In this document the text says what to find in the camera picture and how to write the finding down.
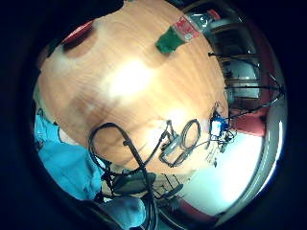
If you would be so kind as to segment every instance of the electronic device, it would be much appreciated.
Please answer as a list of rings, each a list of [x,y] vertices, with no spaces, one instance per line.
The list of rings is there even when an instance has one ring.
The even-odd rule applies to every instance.
[[[163,155],[164,156],[168,156],[169,154],[171,154],[178,146],[180,146],[181,144],[181,136],[180,135],[176,135],[175,138],[164,144],[162,147],[161,147],[161,150],[163,151]]]
[[[221,137],[223,131],[227,130],[228,124],[221,116],[214,116],[210,120],[210,134],[216,137]]]

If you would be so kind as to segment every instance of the blue device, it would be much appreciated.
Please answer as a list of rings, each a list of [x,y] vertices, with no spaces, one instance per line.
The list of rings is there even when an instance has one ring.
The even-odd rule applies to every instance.
[[[228,124],[222,117],[213,117],[210,120],[210,134],[216,137],[221,137],[223,131],[228,128]]]

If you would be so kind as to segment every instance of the red object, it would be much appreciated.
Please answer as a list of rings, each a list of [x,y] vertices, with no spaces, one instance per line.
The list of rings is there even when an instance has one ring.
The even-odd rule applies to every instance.
[[[73,42],[74,40],[76,40],[77,38],[79,38],[80,36],[84,35],[85,32],[87,32],[93,24],[93,20],[86,22],[85,24],[81,25],[80,27],[78,27],[75,31],[73,31],[72,33],[69,34],[69,36],[67,36],[62,42],[61,44],[68,44]]]
[[[216,11],[214,11],[213,9],[207,11],[207,13],[209,13],[214,18],[214,20],[221,19],[220,15]]]
[[[186,41],[200,35],[200,32],[189,22],[186,15],[183,15],[173,26]]]

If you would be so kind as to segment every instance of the green object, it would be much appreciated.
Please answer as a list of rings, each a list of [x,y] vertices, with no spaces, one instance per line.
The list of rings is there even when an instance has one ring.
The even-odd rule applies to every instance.
[[[184,43],[185,41],[178,36],[173,27],[170,27],[168,31],[155,43],[155,46],[162,54],[170,54],[175,51],[178,46]]]

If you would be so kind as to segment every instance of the hand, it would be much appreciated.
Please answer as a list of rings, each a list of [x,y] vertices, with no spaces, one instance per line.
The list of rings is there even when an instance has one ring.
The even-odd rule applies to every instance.
[[[68,136],[66,132],[64,132],[61,128],[59,128],[59,139],[61,140],[61,142],[67,143],[72,146],[77,146],[79,144],[74,141],[70,136]]]

